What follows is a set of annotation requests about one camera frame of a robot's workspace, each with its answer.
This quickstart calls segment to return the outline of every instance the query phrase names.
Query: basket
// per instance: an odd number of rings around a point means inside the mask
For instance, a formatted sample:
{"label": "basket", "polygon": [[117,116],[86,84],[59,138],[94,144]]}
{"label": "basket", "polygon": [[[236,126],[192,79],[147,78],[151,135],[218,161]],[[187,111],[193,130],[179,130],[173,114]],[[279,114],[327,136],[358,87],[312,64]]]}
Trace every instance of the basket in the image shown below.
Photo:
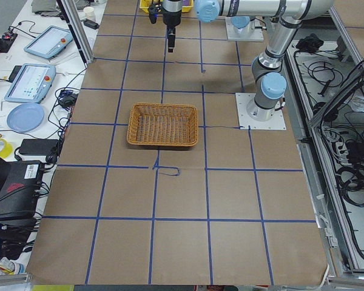
{"label": "basket", "polygon": [[[148,7],[150,6],[152,0],[140,0],[139,8],[144,12],[148,13]],[[193,0],[183,0],[182,13],[189,12],[193,8]]]}
{"label": "basket", "polygon": [[192,105],[136,103],[127,141],[139,146],[192,147],[198,142],[197,109]]}

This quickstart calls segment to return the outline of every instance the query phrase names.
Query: gray bag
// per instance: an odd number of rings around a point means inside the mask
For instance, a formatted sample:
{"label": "gray bag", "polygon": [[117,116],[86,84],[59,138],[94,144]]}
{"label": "gray bag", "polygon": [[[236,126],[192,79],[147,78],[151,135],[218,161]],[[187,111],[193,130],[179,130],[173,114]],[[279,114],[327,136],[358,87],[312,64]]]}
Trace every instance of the gray bag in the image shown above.
{"label": "gray bag", "polygon": [[[59,16],[61,11],[55,0],[33,0],[32,12],[41,16]],[[75,0],[77,9],[83,9],[90,5],[89,0]]]}

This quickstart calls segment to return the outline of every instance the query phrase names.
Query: white mounting plate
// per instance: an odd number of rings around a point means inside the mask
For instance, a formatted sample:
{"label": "white mounting plate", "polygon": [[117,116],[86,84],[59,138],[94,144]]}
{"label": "white mounting plate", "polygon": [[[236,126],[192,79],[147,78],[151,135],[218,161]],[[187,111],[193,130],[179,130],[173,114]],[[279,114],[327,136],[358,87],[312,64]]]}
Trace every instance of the white mounting plate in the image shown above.
{"label": "white mounting plate", "polygon": [[255,93],[236,93],[238,125],[241,129],[286,130],[285,119],[281,110],[275,111],[268,121],[257,121],[247,113],[247,104],[255,98]]}
{"label": "white mounting plate", "polygon": [[[259,20],[254,20],[255,26],[259,26],[260,22]],[[226,34],[228,37],[228,41],[255,41],[255,42],[262,42],[264,41],[263,32],[261,31],[261,28],[254,28],[253,30],[248,30],[245,28],[240,35],[238,35],[235,32],[234,26],[231,23],[231,18],[226,17],[225,18],[225,26],[226,26]]]}

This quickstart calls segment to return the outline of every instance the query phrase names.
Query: paper cup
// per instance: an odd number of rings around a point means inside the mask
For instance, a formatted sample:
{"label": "paper cup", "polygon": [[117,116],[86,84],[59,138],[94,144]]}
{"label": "paper cup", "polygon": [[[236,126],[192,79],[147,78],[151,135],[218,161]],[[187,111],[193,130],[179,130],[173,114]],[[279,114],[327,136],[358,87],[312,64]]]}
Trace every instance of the paper cup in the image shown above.
{"label": "paper cup", "polygon": [[91,21],[96,21],[95,9],[91,6],[84,8],[86,19]]}

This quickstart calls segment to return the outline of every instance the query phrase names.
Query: barcode sticker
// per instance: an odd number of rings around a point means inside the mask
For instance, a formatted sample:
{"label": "barcode sticker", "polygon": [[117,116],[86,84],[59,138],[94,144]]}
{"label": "barcode sticker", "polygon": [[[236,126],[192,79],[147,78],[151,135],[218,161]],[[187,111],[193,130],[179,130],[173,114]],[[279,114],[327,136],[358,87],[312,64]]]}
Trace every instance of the barcode sticker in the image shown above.
{"label": "barcode sticker", "polygon": [[38,173],[38,165],[28,165],[25,171],[24,179],[35,179]]}

